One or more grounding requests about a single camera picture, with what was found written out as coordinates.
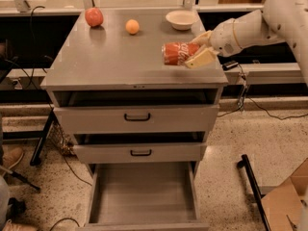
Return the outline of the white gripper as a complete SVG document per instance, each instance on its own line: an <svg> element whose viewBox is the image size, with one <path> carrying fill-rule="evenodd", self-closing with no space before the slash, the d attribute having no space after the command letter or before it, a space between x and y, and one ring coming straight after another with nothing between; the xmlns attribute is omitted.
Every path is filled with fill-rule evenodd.
<svg viewBox="0 0 308 231"><path fill-rule="evenodd" d="M185 61L185 66L194 69L214 62L218 54L230 57L240 53L242 48L237 41L234 26L235 19L231 18L221 22L213 31L206 31L191 40L191 43L205 45L208 48L189 57Z"/></svg>

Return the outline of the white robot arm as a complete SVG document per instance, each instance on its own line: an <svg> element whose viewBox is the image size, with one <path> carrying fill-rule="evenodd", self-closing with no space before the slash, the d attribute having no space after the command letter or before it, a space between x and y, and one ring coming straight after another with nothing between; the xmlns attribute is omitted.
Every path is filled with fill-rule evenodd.
<svg viewBox="0 0 308 231"><path fill-rule="evenodd" d="M266 0L261 10L221 22L192 40L199 49L184 65L196 68L216 56L230 57L251 46L286 42L308 83L308 0Z"/></svg>

